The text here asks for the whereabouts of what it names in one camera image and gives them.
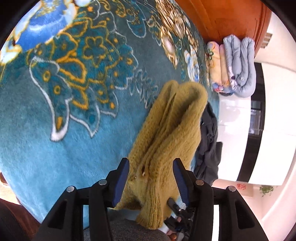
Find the blue gripper pad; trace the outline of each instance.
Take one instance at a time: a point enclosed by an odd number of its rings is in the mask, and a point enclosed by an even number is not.
[[[193,190],[193,184],[180,158],[176,158],[173,161],[173,173],[182,202],[188,207],[190,204],[189,194]]]
[[[114,196],[112,200],[112,205],[115,207],[122,196],[122,192],[124,189],[124,186],[126,184],[126,180],[128,178],[128,173],[129,173],[129,160],[127,158],[122,158],[117,170],[119,173],[119,177],[117,179],[117,183],[115,184],[114,187]]]

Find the floral pattern blanket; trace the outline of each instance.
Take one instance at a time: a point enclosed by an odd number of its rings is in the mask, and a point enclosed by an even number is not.
[[[20,202],[41,222],[67,186],[105,178],[172,79],[202,83],[218,115],[206,46],[175,1],[38,2],[0,51],[0,170]]]

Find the black jacket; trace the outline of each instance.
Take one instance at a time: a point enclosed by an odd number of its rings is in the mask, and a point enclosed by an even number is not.
[[[221,161],[222,142],[217,142],[217,126],[217,118],[208,103],[202,114],[201,141],[195,153],[194,174],[197,179],[210,185],[218,179],[218,165]]]

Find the air vent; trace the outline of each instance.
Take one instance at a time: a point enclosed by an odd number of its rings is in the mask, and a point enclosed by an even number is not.
[[[272,34],[270,34],[270,33],[265,34],[265,37],[263,39],[263,42],[262,42],[260,48],[262,48],[262,49],[266,48],[266,46],[268,45],[268,43],[269,43],[269,41],[271,39],[271,36],[272,36]]]

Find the yellow knit sweater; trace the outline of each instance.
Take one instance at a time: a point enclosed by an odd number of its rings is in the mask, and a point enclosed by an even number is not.
[[[173,160],[186,169],[200,143],[200,118],[207,103],[201,84],[167,82],[153,104],[128,156],[130,172],[117,209],[141,210],[136,221],[157,229],[171,210],[167,200],[179,191]]]

